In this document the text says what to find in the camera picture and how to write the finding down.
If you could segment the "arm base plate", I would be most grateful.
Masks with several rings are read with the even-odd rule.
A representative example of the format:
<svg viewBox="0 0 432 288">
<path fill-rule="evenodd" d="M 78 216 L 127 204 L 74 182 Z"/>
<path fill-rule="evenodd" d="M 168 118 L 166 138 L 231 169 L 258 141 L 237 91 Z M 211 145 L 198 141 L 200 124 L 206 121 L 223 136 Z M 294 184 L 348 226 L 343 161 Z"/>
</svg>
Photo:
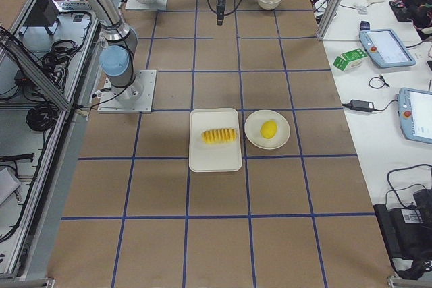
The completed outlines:
<svg viewBox="0 0 432 288">
<path fill-rule="evenodd" d="M 126 11 L 165 11 L 167 0 L 127 0 Z"/>
<path fill-rule="evenodd" d="M 97 107 L 100 113 L 150 113 L 153 106 L 156 70 L 138 70 L 134 82 L 126 89 L 112 87 L 108 77 L 104 87 L 108 91 L 97 97 L 102 101 Z"/>
</svg>

